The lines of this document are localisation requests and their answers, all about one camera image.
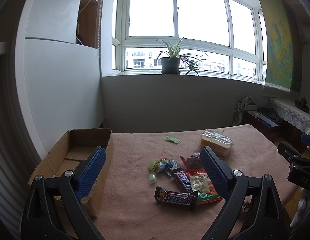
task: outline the blue gripper pad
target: blue gripper pad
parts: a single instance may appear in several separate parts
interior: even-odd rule
[[[233,179],[230,169],[226,169],[210,147],[201,150],[200,160],[216,192],[227,201],[231,196],[229,185]]]
[[[104,166],[105,160],[105,150],[100,148],[78,180],[77,191],[75,193],[78,201],[81,201],[82,198],[88,196],[98,174]]]
[[[307,135],[306,133],[303,133],[301,135],[301,141],[303,144],[306,144],[310,148],[310,136]]]

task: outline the green candy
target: green candy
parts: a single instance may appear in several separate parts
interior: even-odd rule
[[[169,142],[173,142],[173,143],[179,143],[180,142],[179,139],[176,139],[176,138],[173,138],[173,137],[170,137],[170,136],[167,136],[166,140],[169,141]]]

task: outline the metal screw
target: metal screw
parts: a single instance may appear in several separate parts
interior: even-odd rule
[[[239,170],[234,170],[233,173],[234,173],[234,175],[237,176],[237,177],[242,176],[242,172],[239,171]]]
[[[269,174],[265,174],[265,175],[264,175],[264,178],[267,179],[267,180],[271,180],[271,179],[272,179],[272,176],[269,175]]]
[[[66,177],[72,176],[73,175],[73,171],[65,171],[64,175]]]
[[[42,179],[42,175],[36,175],[35,176],[35,180],[41,180]]]

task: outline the plant pot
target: plant pot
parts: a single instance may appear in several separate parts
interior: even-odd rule
[[[178,57],[172,57],[168,60],[169,57],[161,57],[162,62],[162,74],[179,74],[179,61]]]

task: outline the figurine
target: figurine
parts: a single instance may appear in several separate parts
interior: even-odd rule
[[[295,100],[295,106],[298,109],[300,109],[306,113],[309,113],[309,111],[310,111],[308,106],[307,106],[307,101],[306,101],[305,97],[302,98],[301,100]]]

